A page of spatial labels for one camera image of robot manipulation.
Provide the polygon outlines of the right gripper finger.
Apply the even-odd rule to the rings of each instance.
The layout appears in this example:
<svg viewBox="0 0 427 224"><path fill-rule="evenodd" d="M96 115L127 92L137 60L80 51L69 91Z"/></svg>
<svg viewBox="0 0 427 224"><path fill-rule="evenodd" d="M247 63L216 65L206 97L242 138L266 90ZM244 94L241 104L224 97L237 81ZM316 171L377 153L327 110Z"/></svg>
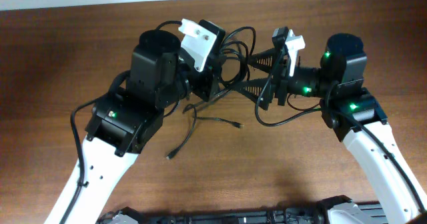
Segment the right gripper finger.
<svg viewBox="0 0 427 224"><path fill-rule="evenodd" d="M276 85L272 82L267 83L267 77L265 77L239 82L232 85L231 90L237 91L253 103L257 103L260 99L259 108L267 111L274 98Z"/></svg>
<svg viewBox="0 0 427 224"><path fill-rule="evenodd" d="M284 57L280 56L282 51L279 49L271 48L261 53L252 55L249 58L248 65L255 69L259 69L265 73L280 73L284 70ZM276 69L273 71L275 62L280 60Z"/></svg>

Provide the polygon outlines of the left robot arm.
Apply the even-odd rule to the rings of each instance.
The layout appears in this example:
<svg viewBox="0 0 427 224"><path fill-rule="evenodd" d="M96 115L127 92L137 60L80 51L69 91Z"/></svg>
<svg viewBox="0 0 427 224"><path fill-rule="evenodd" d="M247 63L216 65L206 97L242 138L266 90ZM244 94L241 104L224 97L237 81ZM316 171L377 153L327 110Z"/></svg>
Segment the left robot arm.
<svg viewBox="0 0 427 224"><path fill-rule="evenodd" d="M225 30L201 20L178 21L178 34L163 26L143 32L107 93L92 108L84 138L75 140L77 163L51 210L48 223L94 223L109 196L160 129L165 109L190 94L208 101L218 90L220 45Z"/></svg>

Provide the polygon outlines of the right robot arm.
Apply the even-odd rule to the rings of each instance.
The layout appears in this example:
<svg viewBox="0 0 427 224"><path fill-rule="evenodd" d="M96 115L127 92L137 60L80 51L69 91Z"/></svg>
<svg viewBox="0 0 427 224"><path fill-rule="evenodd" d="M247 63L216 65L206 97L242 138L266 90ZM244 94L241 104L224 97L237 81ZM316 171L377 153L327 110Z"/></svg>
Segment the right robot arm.
<svg viewBox="0 0 427 224"><path fill-rule="evenodd" d="M236 91L265 110L273 100L286 105L292 95L315 97L313 112L334 131L362 168L389 223L425 223L426 192L401 154L387 115L363 86L367 56L361 38L332 35L319 67L300 65L304 38L287 27L272 36L273 47L250 58L250 65L267 73L244 81Z"/></svg>

